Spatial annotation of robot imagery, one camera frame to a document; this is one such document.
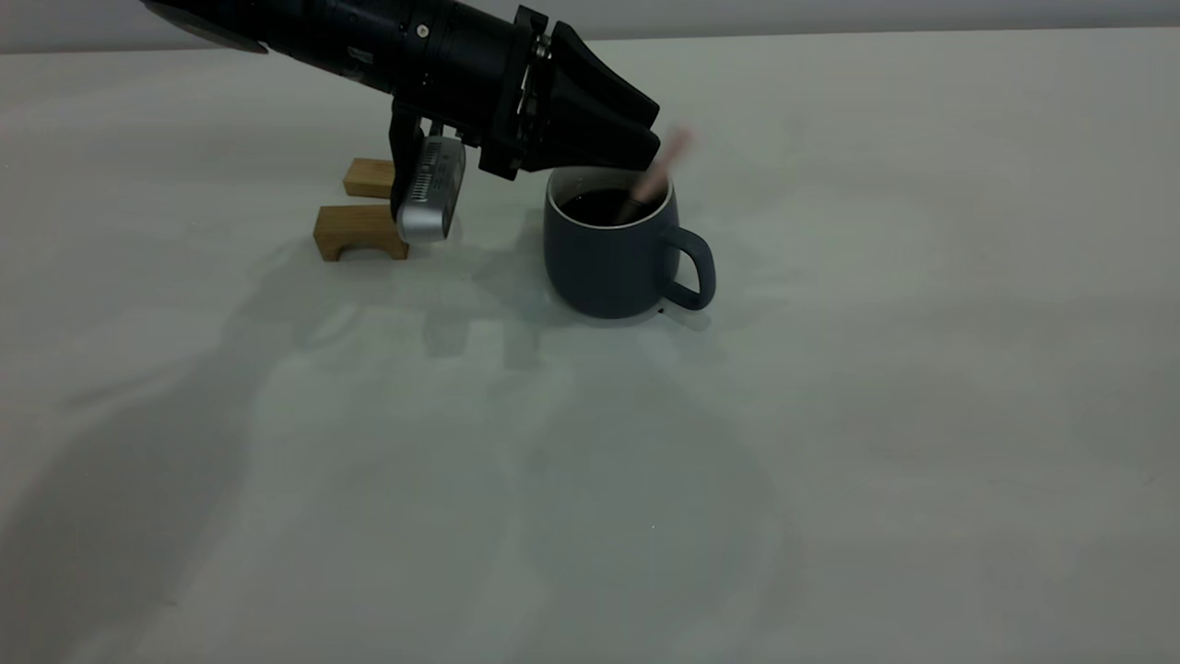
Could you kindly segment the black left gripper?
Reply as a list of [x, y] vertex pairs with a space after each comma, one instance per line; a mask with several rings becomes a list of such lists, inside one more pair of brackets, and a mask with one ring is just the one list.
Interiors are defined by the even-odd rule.
[[569, 24], [514, 12], [478, 167], [506, 180], [557, 167], [645, 170], [660, 105], [617, 75]]

